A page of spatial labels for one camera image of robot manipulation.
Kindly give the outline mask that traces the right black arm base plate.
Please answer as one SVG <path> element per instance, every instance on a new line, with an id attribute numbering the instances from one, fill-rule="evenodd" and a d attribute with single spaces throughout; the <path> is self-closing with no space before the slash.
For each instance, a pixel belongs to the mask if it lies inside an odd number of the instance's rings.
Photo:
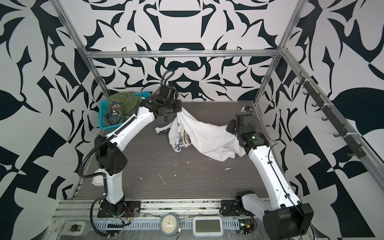
<path id="1" fill-rule="evenodd" d="M 247 212 L 237 200 L 221 200 L 219 213 L 224 217 L 247 215 Z"/>

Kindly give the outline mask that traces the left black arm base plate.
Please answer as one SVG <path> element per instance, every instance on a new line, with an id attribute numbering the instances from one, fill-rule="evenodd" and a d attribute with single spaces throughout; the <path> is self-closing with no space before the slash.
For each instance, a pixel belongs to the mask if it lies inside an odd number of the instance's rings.
<path id="1" fill-rule="evenodd" d="M 119 201 L 116 204 L 111 204 L 106 200 L 103 200 L 99 207 L 97 214 L 98 218 L 112 218 L 114 216 L 120 216 L 124 218 L 132 217 L 140 212 L 141 201 Z"/>

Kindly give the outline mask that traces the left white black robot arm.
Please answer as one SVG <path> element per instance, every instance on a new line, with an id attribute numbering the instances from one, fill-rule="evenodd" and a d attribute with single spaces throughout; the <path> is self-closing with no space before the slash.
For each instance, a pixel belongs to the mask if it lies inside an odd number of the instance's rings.
<path id="1" fill-rule="evenodd" d="M 80 164 L 78 172 L 80 178 L 102 177 L 105 189 L 103 199 L 113 208 L 122 205 L 125 199 L 122 174 L 128 164 L 128 159 L 123 154 L 123 150 L 141 130 L 156 118 L 161 116 L 167 118 L 171 114 L 180 112 L 182 103 L 178 96 L 179 93 L 174 87 L 162 84 L 140 103 L 137 112 L 120 127 L 104 137 L 98 136 L 95 139 L 95 147 Z M 96 155 L 101 170 L 86 175 L 84 168 L 92 155 Z"/>

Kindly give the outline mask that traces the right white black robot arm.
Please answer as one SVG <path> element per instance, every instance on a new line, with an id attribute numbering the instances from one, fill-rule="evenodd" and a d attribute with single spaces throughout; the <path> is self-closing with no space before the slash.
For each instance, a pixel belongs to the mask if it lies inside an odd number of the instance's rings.
<path id="1" fill-rule="evenodd" d="M 267 136 L 258 133 L 252 114 L 253 108 L 245 106 L 241 113 L 231 120 L 227 132 L 235 135 L 246 155 L 256 166 L 269 195 L 269 202 L 259 198 L 252 191 L 236 194 L 236 212 L 263 221 L 271 240 L 291 240 L 312 231 L 311 220 L 314 211 L 310 204 L 304 204 L 286 181 L 275 160 Z"/>

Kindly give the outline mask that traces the teal plastic basket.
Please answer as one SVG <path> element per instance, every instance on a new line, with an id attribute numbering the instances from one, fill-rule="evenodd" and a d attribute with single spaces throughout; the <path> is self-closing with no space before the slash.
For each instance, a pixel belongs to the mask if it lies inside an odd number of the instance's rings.
<path id="1" fill-rule="evenodd" d="M 100 105 L 100 129 L 111 132 L 117 129 L 136 112 L 140 103 L 150 95 L 149 92 L 121 92 L 110 96 Z"/>

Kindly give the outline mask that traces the white tank top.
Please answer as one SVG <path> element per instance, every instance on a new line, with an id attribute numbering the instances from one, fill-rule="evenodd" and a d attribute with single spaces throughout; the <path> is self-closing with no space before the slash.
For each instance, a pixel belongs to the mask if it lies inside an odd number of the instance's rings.
<path id="1" fill-rule="evenodd" d="M 177 153 L 194 146 L 199 153 L 220 162 L 246 154 L 237 137 L 226 131 L 226 126 L 198 121 L 184 108 L 171 123 L 156 127 L 155 131 L 167 133 L 169 144 Z"/>

